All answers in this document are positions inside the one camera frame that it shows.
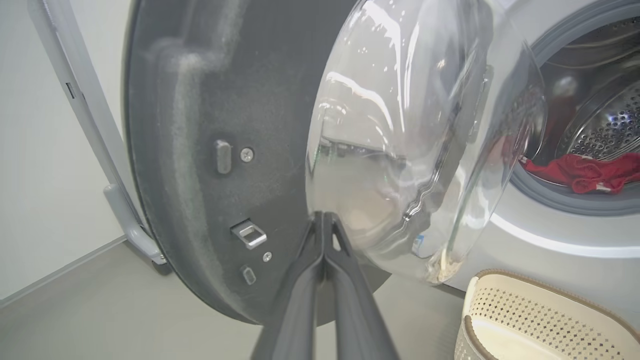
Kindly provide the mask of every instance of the laundry basket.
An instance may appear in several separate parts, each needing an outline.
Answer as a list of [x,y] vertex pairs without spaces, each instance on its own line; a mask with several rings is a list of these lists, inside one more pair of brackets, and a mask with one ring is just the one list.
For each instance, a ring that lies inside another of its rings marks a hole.
[[636,360],[640,336],[587,300],[503,270],[469,284],[456,360]]

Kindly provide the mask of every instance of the white wall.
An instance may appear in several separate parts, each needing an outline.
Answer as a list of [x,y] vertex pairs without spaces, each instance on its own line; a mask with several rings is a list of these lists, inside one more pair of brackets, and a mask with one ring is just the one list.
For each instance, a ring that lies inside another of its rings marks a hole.
[[[72,1],[116,123],[129,1]],[[24,0],[0,1],[0,299],[122,235]]]

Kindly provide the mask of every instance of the floor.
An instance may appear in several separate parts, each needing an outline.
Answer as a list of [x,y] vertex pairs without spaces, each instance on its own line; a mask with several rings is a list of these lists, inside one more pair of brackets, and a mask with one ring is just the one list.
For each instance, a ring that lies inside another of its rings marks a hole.
[[[374,294],[402,359],[451,359],[461,291],[392,276]],[[125,243],[0,309],[0,358],[248,359],[260,327],[207,307]],[[335,359],[335,327],[316,331]]]

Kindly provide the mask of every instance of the white washing machine body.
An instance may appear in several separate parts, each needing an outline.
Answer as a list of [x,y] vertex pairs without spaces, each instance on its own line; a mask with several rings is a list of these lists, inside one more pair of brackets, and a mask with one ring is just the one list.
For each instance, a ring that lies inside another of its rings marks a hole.
[[[599,11],[594,18],[594,5],[598,1],[501,2],[530,44],[589,8],[593,21],[584,22],[582,33],[640,15],[637,3]],[[566,45],[572,40],[575,35],[567,34],[558,41]],[[511,270],[586,297],[640,329],[639,233],[640,213],[576,215],[550,208],[510,183],[466,263],[448,284],[465,290],[471,277],[481,270]]]

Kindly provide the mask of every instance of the red cloth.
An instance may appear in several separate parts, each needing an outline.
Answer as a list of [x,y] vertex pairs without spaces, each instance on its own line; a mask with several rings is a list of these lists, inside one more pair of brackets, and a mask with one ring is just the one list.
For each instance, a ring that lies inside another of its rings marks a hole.
[[600,190],[620,193],[624,184],[640,180],[640,154],[629,152],[612,161],[567,154],[545,167],[522,159],[526,171],[552,183],[571,187],[575,193]]

